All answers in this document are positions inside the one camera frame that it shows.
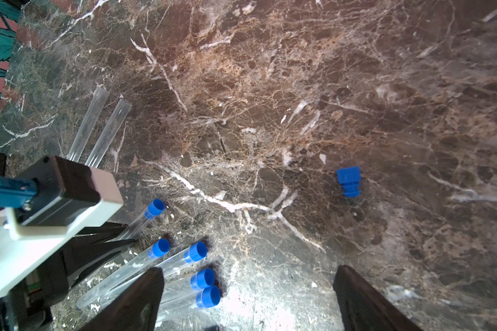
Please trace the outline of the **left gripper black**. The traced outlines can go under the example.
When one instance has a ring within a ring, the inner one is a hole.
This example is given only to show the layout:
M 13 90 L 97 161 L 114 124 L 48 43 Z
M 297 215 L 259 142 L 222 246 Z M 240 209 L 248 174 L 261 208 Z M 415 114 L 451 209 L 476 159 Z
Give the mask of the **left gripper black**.
M 51 308 L 98 268 L 135 242 L 126 224 L 86 227 L 0 298 L 0 330 L 52 330 Z

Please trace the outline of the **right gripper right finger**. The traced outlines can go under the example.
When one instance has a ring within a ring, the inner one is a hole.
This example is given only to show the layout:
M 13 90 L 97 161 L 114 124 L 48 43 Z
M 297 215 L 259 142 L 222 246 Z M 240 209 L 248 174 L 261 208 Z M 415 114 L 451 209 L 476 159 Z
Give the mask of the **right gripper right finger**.
M 421 329 L 350 266 L 338 267 L 333 289 L 345 330 Z

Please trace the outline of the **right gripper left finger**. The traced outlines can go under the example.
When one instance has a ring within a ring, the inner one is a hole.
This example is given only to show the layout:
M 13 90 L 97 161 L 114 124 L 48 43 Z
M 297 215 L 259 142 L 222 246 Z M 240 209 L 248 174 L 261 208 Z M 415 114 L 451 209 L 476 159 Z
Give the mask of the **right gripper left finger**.
M 163 292 L 163 271 L 151 268 L 81 329 L 154 330 Z

